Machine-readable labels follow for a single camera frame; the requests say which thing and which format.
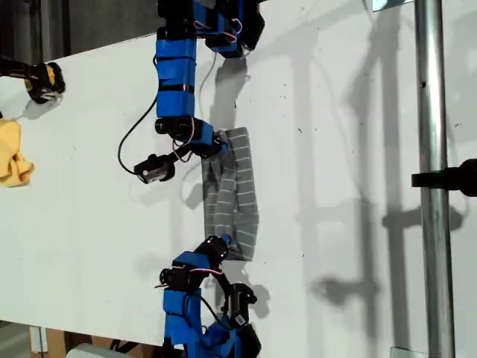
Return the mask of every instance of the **gray towel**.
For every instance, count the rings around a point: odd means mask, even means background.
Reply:
[[[251,261],[259,211],[247,128],[218,133],[230,150],[202,160],[206,237],[230,235],[228,260]]]

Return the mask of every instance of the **floor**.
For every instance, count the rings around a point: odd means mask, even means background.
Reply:
[[[28,327],[0,321],[0,357],[30,358]]]

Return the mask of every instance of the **white surface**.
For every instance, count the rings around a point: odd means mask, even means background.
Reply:
[[[261,285],[251,313],[261,357],[427,352],[421,228],[404,227],[419,212],[401,213],[420,205],[411,188],[419,155],[413,7],[370,14],[361,1],[275,0],[262,12],[267,27],[238,98],[227,93],[245,73],[216,86],[219,57],[197,93],[197,116],[218,111],[230,127],[236,101],[235,126],[250,132],[261,224],[245,271]],[[444,13],[456,165],[477,152],[477,3],[445,1]],[[203,212],[197,159],[149,186],[116,162],[119,140],[154,98],[153,54],[146,37],[62,59],[68,92],[50,110],[25,110],[21,81],[1,80],[2,112],[19,117],[22,150],[37,169],[30,186],[0,190],[0,319],[162,341],[162,293],[152,287],[203,239]],[[197,88],[212,59],[200,45]],[[211,111],[215,95],[223,99]],[[129,166],[169,152],[154,120],[126,142]],[[473,358],[477,203],[458,193],[451,202],[461,213],[468,207],[452,250],[457,350]],[[231,280],[245,278],[237,265],[227,264]]]

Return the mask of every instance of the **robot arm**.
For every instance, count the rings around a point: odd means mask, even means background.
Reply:
[[[205,39],[206,46],[224,57],[241,57],[244,49],[255,49],[262,34],[262,1],[218,0],[213,9],[192,0],[158,1],[158,13],[165,18],[165,26],[157,31],[156,132],[172,138],[173,152],[152,154],[134,167],[134,173],[144,183],[174,177],[174,163],[187,161],[182,158],[189,152],[207,158],[227,150],[213,126],[195,118],[197,38]]]
[[[258,356],[262,346],[248,315],[248,305],[256,303],[256,296],[243,283],[230,284],[219,268],[230,241],[229,236],[211,236],[194,252],[186,251],[174,259],[171,268],[162,270],[165,358],[175,345],[184,345],[187,358]],[[200,305],[206,301],[200,295],[200,285],[210,274],[224,290],[225,303],[222,317],[215,316],[216,322],[203,333]]]

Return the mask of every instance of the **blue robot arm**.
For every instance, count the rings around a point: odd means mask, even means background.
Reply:
[[[233,357],[255,358],[261,345],[251,324],[248,305],[256,303],[252,289],[243,283],[230,284],[219,271],[227,257],[229,236],[211,236],[194,252],[184,252],[162,270],[160,280],[165,286],[163,309],[166,313],[165,358],[171,357],[175,345],[183,345],[187,358]],[[224,290],[222,317],[217,317],[200,295],[204,278],[212,274]],[[205,333],[200,321],[201,301],[215,317]]]
[[[192,0],[159,0],[165,26],[157,31],[154,63],[159,78],[158,134],[168,134],[173,152],[149,158],[134,167],[144,183],[174,177],[175,162],[189,154],[202,158],[227,150],[213,126],[195,118],[197,39],[224,57],[241,57],[255,49],[265,26],[259,12],[263,0],[218,0],[213,9]]]

